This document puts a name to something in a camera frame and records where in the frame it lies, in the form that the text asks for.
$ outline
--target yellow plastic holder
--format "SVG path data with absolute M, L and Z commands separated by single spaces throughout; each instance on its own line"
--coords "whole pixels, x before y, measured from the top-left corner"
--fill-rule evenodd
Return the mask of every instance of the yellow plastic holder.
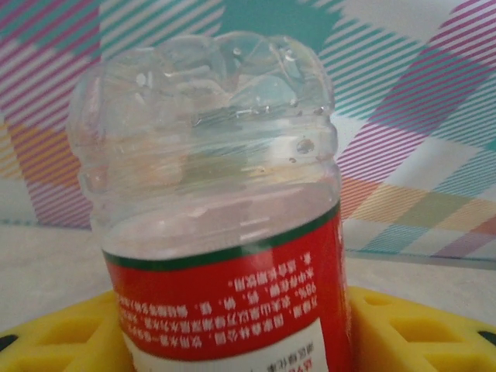
M 349 294 L 359 372 L 496 372 L 495 326 L 363 288 Z M 113 292 L 0 332 L 0 372 L 132 371 Z

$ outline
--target plaid background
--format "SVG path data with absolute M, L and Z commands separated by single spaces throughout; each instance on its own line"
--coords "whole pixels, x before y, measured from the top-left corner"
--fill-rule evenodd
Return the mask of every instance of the plaid background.
M 348 250 L 496 262 L 496 0 L 0 2 L 0 220 L 88 227 L 84 69 L 180 33 L 288 34 L 336 86 Z

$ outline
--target white label section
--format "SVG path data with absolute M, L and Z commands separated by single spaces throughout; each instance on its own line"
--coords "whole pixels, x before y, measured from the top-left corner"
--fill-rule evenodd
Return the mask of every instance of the white label section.
M 161 359 L 139 350 L 127 336 L 124 340 L 137 372 L 329 372 L 320 319 L 272 346 L 206 362 Z

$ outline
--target bottle label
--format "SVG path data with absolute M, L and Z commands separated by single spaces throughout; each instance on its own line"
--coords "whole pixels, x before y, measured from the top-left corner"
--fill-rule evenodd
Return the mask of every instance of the bottle label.
M 337 205 L 296 229 L 213 253 L 104 253 L 138 370 L 350 371 L 341 232 Z

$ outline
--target plastic bottle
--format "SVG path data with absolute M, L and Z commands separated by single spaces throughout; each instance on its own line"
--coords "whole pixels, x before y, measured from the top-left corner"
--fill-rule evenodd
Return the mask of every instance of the plastic bottle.
M 93 67 L 67 131 L 139 372 L 351 370 L 332 85 L 285 36 Z

